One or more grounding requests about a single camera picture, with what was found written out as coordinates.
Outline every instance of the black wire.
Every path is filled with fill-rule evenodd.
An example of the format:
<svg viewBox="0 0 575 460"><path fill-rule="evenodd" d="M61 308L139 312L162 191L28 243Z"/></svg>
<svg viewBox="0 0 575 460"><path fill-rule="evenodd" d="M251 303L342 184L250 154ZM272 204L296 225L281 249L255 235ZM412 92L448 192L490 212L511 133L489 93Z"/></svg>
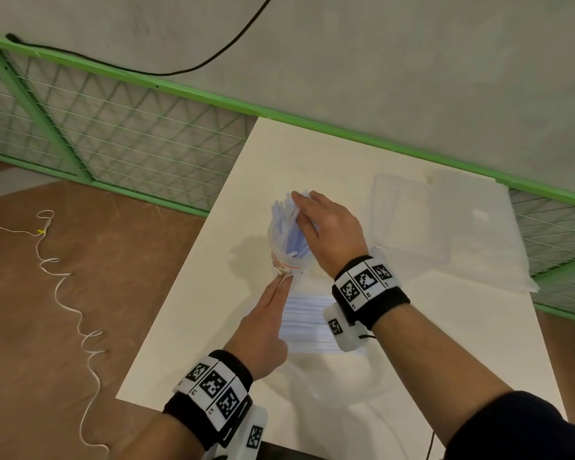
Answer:
<svg viewBox="0 0 575 460"><path fill-rule="evenodd" d="M104 66L110 66L110 67L114 67L115 69L120 69L122 71L128 71L128 72L136 72L138 74L145 74L147 76L156 76L156 77L166 77L166 76L174 76L177 74L184 74L186 72L192 72L195 71L197 69L200 69L201 67L209 64L211 61L213 61L215 58L217 58L220 54L222 54L223 52L225 52L226 50L228 50L228 48L230 48L232 45L234 45L237 40L241 37L243 37L243 34L245 32L247 32L247 29L249 29L251 27L251 25L256 21L256 19L258 18L258 16L260 14L262 14L262 11L264 11L264 8L266 8L266 6L270 3L270 0L266 0L262 6L260 6L260 9L257 11L256 14L253 15L253 17L251 18L251 20L247 23L247 25L243 28L243 30L241 30L240 32L238 32L238 35L236 37L234 37L230 43L228 43L228 45L224 46L221 50L219 50L217 53L215 53L211 58L207 59L207 61L203 61L202 63L200 63L198 66L194 66L188 69L182 69L180 71L174 71L174 72L145 72L145 71L139 71L136 69L129 69L126 67L121 67L121 66L117 66L115 64L111 64L111 63L107 63L104 61L100 61L99 59L94 59L94 58L90 58L89 56L85 56L82 53L77 53L76 51L70 51L70 50L64 50L63 48L58 48L56 46L49 46L49 45L38 45L36 43L26 43L24 42L21 38L17 37L15 34L7 34L5 37L7 38L7 40L10 40L13 43L18 43L20 45L25 45L25 46L31 46L34 48L45 48L46 50L53 50L53 51L58 51L60 53L66 53L66 54L73 54L75 56L78 56L80 58L83 59L87 59L89 61L93 61L95 63L98 64L103 64Z"/></svg>
<svg viewBox="0 0 575 460"><path fill-rule="evenodd" d="M435 432L432 431L432 437L430 438L430 445L428 446L428 454L426 455L426 460L430 458L430 452L432 452L432 444L435 441Z"/></svg>

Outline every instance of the brown floor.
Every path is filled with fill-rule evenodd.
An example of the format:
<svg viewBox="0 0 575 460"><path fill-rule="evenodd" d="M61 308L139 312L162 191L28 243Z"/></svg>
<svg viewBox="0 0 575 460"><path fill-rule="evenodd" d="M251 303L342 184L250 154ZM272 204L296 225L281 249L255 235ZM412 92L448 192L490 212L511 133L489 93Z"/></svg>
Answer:
<svg viewBox="0 0 575 460"><path fill-rule="evenodd" d="M154 412L115 400L203 219L60 181L0 197L0 225L35 231L38 210L56 212L41 252L51 270L73 271L63 302L86 314L84 332L103 329L88 348L103 389L83 428L118 452ZM95 391L75 333L77 317L53 302L56 279L38 269L36 239L0 231L0 460L101 459L78 440ZM575 422L575 322L539 313L569 418ZM282 455L265 457L282 457Z"/></svg>

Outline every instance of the dark sleeve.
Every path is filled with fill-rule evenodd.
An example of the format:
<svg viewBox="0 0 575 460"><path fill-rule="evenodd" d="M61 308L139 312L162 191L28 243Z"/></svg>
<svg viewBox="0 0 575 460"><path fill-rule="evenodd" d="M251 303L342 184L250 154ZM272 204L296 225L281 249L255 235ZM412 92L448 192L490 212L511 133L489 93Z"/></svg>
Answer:
<svg viewBox="0 0 575 460"><path fill-rule="evenodd" d="M527 392L505 394L479 410L452 439L446 460L575 459L575 425Z"/></svg>

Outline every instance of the concrete wall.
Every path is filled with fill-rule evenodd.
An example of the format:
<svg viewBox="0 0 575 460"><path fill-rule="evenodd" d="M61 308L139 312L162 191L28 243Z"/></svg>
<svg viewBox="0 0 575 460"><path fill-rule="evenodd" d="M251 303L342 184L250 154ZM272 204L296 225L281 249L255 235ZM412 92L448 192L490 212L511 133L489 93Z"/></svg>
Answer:
<svg viewBox="0 0 575 460"><path fill-rule="evenodd" d="M195 65L264 0L0 0L0 34ZM575 191L575 0L273 0L174 81Z"/></svg>

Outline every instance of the white cable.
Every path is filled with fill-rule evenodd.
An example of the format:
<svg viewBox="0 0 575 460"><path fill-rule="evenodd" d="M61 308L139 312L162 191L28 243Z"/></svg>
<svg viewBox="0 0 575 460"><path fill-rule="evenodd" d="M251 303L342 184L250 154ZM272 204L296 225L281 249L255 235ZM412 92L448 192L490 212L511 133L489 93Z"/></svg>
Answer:
<svg viewBox="0 0 575 460"><path fill-rule="evenodd" d="M51 272L47 271L43 265L45 263L59 263L59 258L46 258L45 259L38 252L38 246L43 241L43 239L46 237L47 230L49 229L49 226L51 225L54 216L55 216L55 212L53 210L41 210L38 213L36 213L36 217L38 219L46 219L45 227L43 229L39 229L36 234L34 234L33 232L29 232L29 231L12 231L11 229L7 229L6 227L2 227L2 226L0 226L0 229L3 231L8 231L8 232L21 232L24 234L29 234L32 237L39 237L39 240L37 241L36 246L35 246L36 257L38 258L38 260L40 260L40 263L38 264L39 268L51 276L61 277L60 281L57 283L56 288L53 291L53 297L55 299L55 302L60 307L62 307L65 310L72 311L73 313L76 313L79 315L79 321L77 323L77 332L79 333L79 335L81 337L83 337L83 340L81 341L81 350L83 350L85 353L87 353L89 355L88 361L87 361L87 367L88 367L90 374L96 380L96 384L97 384L96 393L94 394L94 396L89 401L88 406L85 408L85 411L83 412L83 417L81 418L81 423L79 423L79 439L81 439L81 442L83 442L88 447L102 447L104 450L106 450L107 456L108 456L110 449L108 448L108 446L106 444L92 444L90 442L85 441L85 439L83 438L83 422L85 421L85 417L88 414L89 408L92 406L92 403L95 401L96 397L98 396L98 393L100 392L100 388L102 387L102 384L100 382L100 378L98 377L98 374L94 370L92 370L92 367L89 365L89 361L91 360L91 358L94 355L98 355L100 353L104 353L107 351L106 349L103 349L103 350L86 350L83 348L83 345L85 344L85 341L88 340L90 337L97 337L100 334L102 334L103 331L92 331L89 334L85 334L85 333L81 332L81 322L83 321L83 312L80 310L68 307L68 306L64 305L63 303L61 303L58 300L58 294L57 294L59 287L62 285L62 283L67 278L69 278L69 276L71 276L72 273L51 273Z"/></svg>

